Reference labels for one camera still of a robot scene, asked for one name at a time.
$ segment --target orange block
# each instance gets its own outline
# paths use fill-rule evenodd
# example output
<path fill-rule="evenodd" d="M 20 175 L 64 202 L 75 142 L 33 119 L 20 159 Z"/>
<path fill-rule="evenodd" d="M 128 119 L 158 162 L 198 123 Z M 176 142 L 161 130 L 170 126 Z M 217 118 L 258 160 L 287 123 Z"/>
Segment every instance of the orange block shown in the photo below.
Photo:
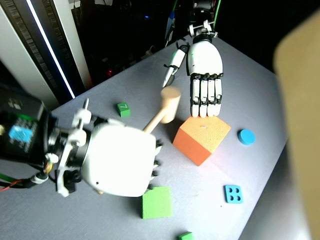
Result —
<path fill-rule="evenodd" d="M 173 145 L 200 166 L 216 150 L 230 129 L 216 116 L 191 116 L 179 128 Z"/>

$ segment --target green cube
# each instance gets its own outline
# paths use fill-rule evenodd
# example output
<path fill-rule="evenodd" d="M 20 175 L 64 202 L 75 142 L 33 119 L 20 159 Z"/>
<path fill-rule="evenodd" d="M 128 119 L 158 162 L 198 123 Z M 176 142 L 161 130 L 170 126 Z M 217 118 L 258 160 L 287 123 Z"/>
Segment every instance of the green cube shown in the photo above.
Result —
<path fill-rule="evenodd" d="M 194 240 L 194 236 L 192 232 L 186 232 L 180 236 L 178 236 L 178 240 Z"/>
<path fill-rule="evenodd" d="M 126 102 L 119 103 L 119 104 L 117 104 L 117 108 L 118 108 L 119 114 L 122 118 L 129 117 L 131 115 L 128 103 L 126 103 Z"/>
<path fill-rule="evenodd" d="M 159 186 L 142 196 L 142 218 L 153 219 L 172 216 L 170 187 Z"/>

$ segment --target table surface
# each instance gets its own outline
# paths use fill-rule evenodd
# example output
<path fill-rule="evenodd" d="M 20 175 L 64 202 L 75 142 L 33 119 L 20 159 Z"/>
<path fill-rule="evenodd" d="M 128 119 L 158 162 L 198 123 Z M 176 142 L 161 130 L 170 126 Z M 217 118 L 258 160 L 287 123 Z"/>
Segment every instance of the table surface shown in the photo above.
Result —
<path fill-rule="evenodd" d="M 174 240 L 193 232 L 196 240 L 237 240 L 245 227 L 287 141 L 276 76 L 235 48 L 216 38 L 223 61 L 223 98 L 219 117 L 231 130 L 201 166 L 179 152 L 172 140 L 190 116 L 190 78 L 186 65 L 174 86 L 182 96 L 176 119 L 157 126 L 153 134 L 164 142 L 162 166 L 153 180 L 171 188 L 173 216 L 141 219 L 141 198 L 98 195 L 85 182 L 69 198 L 48 181 L 31 189 L 0 195 L 1 239 Z M 89 110 L 142 129 L 158 111 L 160 90 L 175 44 L 126 69 L 53 111 L 59 126 L 70 126 L 73 114 L 90 98 Z M 131 116 L 120 118 L 115 104 L 127 102 Z M 251 146 L 241 144 L 240 129 L 256 135 Z M 34 170 L 0 161 L 2 173 L 26 178 Z M 224 185 L 239 185 L 243 203 L 226 203 Z"/>

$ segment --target led light strip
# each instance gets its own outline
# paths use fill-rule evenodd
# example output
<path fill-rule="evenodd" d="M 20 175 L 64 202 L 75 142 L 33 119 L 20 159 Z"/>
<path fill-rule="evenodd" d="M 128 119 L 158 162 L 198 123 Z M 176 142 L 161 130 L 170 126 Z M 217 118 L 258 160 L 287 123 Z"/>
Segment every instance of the led light strip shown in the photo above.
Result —
<path fill-rule="evenodd" d="M 68 88 L 68 90 L 69 90 L 69 92 L 71 94 L 71 97 L 74 99 L 75 98 L 74 92 L 72 91 L 72 89 L 71 89 L 71 87 L 70 87 L 70 85 L 69 85 L 69 83 L 67 81 L 67 78 L 66 78 L 66 76 L 65 76 L 65 74 L 64 74 L 64 72 L 63 72 L 63 70 L 62 70 L 62 68 L 61 68 L 61 66 L 60 66 L 60 64 L 58 62 L 58 59 L 57 59 L 57 57 L 56 57 L 56 55 L 54 53 L 54 50 L 52 49 L 52 47 L 50 45 L 50 42 L 49 42 L 49 40 L 47 38 L 47 35 L 46 35 L 41 23 L 40 23 L 40 20 L 39 20 L 39 18 L 37 16 L 37 13 L 36 13 L 35 9 L 34 9 L 34 6 L 31 3 L 31 0 L 26 0 L 26 3 L 28 4 L 28 6 L 30 8 L 32 16 L 33 16 L 33 18 L 34 18 L 34 20 L 35 20 L 40 32 L 41 32 L 41 35 L 42 35 L 42 37 L 43 37 L 43 39 L 45 41 L 46 46 L 49 49 L 49 52 L 50 52 L 50 54 L 51 54 L 51 56 L 52 56 L 52 58 L 53 58 L 53 60 L 55 62 L 55 65 L 57 66 L 57 68 L 58 68 L 58 70 L 59 70 L 59 72 L 60 72 L 60 74 L 61 74 L 61 76 L 63 78 L 63 81 L 64 81 L 66 87 Z"/>

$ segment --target blue domino block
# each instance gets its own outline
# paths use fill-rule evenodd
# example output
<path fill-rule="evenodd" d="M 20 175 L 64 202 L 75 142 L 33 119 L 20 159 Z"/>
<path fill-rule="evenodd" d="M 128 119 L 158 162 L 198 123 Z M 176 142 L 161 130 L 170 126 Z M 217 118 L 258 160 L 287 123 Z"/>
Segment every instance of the blue domino block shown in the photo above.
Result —
<path fill-rule="evenodd" d="M 224 193 L 228 204 L 242 204 L 244 202 L 240 186 L 225 185 Z"/>

